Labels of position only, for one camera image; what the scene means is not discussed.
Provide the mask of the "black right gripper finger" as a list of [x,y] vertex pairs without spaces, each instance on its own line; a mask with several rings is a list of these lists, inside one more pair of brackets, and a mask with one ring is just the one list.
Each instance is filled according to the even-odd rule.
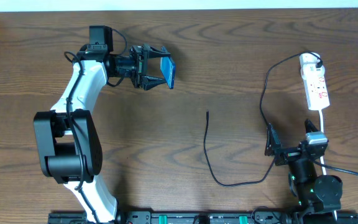
[[310,119],[306,119],[304,122],[305,131],[307,135],[321,134],[322,132],[313,124]]
[[275,128],[271,123],[269,123],[267,125],[267,143],[265,146],[265,155],[274,156],[279,149],[281,149],[281,141]]

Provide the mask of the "blue Galaxy smartphone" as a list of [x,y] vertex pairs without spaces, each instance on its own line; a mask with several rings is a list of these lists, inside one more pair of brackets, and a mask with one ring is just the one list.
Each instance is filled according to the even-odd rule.
[[160,70],[169,89],[173,89],[175,83],[175,72],[176,72],[176,64],[173,61],[173,59],[171,57],[161,58]]

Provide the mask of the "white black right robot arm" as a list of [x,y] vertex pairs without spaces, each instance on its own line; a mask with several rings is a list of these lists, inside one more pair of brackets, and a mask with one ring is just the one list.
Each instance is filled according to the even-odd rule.
[[328,138],[310,121],[305,121],[304,140],[295,147],[282,147],[272,124],[267,126],[266,156],[276,166],[288,166],[288,182],[298,205],[280,216],[281,223],[335,223],[334,211],[341,208],[342,180],[335,175],[318,175],[315,162],[324,156]]

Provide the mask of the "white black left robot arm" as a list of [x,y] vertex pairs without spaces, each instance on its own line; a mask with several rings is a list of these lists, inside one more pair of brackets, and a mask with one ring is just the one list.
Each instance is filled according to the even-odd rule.
[[50,110],[34,117],[41,170],[75,194],[85,210],[71,222],[122,223],[118,202],[101,175],[103,153],[92,112],[111,77],[130,78],[135,88],[173,88],[175,62],[170,52],[134,45],[128,55],[113,54],[108,44],[87,44],[77,54],[65,52],[73,75]]

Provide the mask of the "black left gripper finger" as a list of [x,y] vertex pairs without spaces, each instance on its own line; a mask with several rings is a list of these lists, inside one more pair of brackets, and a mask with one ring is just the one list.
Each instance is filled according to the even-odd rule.
[[142,45],[142,61],[147,62],[150,58],[164,58],[170,57],[171,53],[166,50],[159,50],[149,44]]
[[151,77],[147,75],[141,76],[141,86],[145,91],[150,90],[166,82],[167,81],[164,78]]

